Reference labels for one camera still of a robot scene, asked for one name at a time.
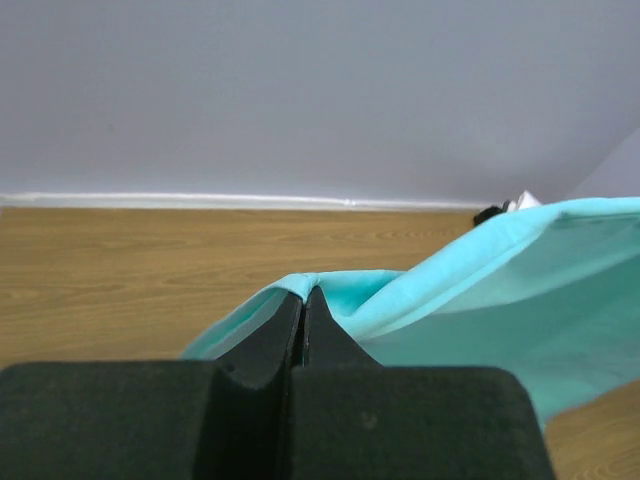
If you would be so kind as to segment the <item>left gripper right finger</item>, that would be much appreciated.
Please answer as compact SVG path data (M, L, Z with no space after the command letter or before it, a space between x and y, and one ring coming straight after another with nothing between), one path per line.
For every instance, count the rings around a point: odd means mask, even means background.
M292 479L551 479L530 398L493 367L385 367L314 289L290 373Z

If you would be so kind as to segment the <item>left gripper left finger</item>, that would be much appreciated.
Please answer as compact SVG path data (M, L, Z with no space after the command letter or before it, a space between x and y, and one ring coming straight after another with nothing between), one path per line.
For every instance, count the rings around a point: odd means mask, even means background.
M32 362L1 373L5 479L275 479L303 304L216 360Z

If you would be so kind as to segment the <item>teal t-shirt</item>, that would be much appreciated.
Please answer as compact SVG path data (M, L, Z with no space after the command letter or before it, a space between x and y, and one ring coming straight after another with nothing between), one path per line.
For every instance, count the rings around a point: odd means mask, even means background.
M386 366L512 372L537 416L639 377L639 201L587 198L497 215L406 271L295 273L264 287L184 351L215 359L320 289Z

